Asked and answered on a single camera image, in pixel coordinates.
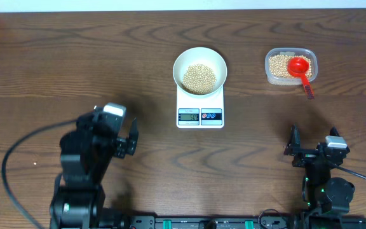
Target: red spoon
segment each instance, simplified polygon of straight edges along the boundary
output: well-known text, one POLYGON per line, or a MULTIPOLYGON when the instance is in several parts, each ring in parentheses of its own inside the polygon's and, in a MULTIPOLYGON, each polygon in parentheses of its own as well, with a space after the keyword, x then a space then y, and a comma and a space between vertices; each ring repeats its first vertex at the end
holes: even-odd
POLYGON ((298 77, 302 79, 302 84, 308 99, 314 99, 313 89, 311 89, 309 80, 306 77, 306 72, 309 70, 309 63, 300 57, 294 57, 290 59, 289 65, 287 66, 287 71, 293 77, 298 77))

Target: white background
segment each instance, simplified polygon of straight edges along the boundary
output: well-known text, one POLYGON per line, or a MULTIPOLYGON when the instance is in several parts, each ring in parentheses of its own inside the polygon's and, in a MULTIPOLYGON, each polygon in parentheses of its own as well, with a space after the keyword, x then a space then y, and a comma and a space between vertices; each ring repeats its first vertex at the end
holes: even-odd
POLYGON ((0 0, 0 13, 303 8, 366 8, 366 0, 0 0))

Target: digital kitchen scale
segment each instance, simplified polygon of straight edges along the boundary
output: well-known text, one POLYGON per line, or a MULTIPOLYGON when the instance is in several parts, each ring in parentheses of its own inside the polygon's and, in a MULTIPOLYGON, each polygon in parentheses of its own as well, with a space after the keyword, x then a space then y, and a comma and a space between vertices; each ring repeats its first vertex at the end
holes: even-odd
POLYGON ((177 57, 173 66, 177 85, 176 126, 178 128, 222 128, 224 126, 224 89, 227 65, 216 51, 197 47, 177 57), (215 74, 216 82, 209 94, 195 95, 184 90, 183 78, 189 66, 201 64, 215 74))
POLYGON ((193 98, 177 88, 176 125, 178 128, 222 128, 224 90, 219 88, 205 98, 193 98))

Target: green tape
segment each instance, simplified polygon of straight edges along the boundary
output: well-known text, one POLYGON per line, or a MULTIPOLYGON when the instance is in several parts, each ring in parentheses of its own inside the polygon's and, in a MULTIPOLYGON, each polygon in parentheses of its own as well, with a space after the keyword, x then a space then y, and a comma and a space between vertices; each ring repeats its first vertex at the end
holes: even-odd
POLYGON ((253 221, 246 221, 245 222, 245 229, 254 229, 254 222, 253 221))
POLYGON ((163 229, 172 229, 172 220, 163 220, 163 229))

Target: bowl of beans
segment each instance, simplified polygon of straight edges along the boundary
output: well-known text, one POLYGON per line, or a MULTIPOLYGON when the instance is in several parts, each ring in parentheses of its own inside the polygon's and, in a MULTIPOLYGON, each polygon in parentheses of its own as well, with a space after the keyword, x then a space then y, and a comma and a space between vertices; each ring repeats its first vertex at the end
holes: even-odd
POLYGON ((173 65, 176 85, 193 97, 208 97, 222 88, 227 65, 216 51, 196 47, 184 51, 173 65))
POLYGON ((316 55, 305 48, 274 48, 265 57, 265 71, 268 81, 274 85, 301 85, 302 80, 291 76, 287 71, 288 62, 294 57, 305 59, 309 63, 306 77, 313 81, 317 77, 316 55))

